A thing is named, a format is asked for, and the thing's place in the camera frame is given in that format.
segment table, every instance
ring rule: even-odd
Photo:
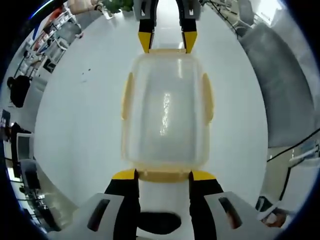
[[[159,32],[166,32],[167,37],[155,32],[154,47],[160,42],[172,46],[174,38],[181,37],[174,31],[179,27],[168,20],[158,26],[166,24],[168,27]],[[77,206],[104,192],[113,174],[130,168],[121,160],[121,98],[133,61],[143,53],[138,29],[139,23],[127,14],[117,14],[110,20],[98,18],[85,29],[83,38],[68,48],[43,94],[34,155],[49,179]],[[264,180],[268,150],[261,90],[236,36],[207,6],[197,22],[197,31],[192,54],[207,72],[215,98],[210,156],[203,169],[215,174],[225,191],[254,206]],[[171,200],[161,203],[163,194]],[[186,212],[183,218],[188,218],[187,196],[185,182],[167,186],[140,183],[143,209],[175,209],[178,214]],[[185,234],[192,235],[192,228]]]

